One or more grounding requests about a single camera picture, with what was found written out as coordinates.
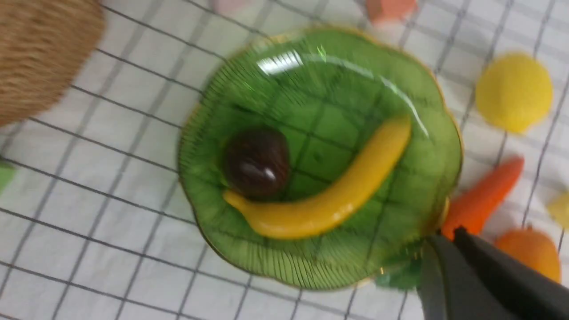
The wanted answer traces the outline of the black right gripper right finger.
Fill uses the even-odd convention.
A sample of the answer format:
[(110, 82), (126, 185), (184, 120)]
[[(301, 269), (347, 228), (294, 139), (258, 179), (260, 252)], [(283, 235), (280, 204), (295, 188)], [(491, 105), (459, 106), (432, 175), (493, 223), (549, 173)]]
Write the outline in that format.
[(455, 229), (453, 244), (486, 289), (518, 319), (569, 318), (569, 292), (565, 286), (470, 234), (464, 227)]

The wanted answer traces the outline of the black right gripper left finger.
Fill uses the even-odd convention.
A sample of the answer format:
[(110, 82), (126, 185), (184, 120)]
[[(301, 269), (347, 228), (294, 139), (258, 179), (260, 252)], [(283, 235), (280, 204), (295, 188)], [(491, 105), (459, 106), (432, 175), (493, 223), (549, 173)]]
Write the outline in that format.
[(425, 240), (418, 294), (426, 320), (516, 319), (443, 236)]

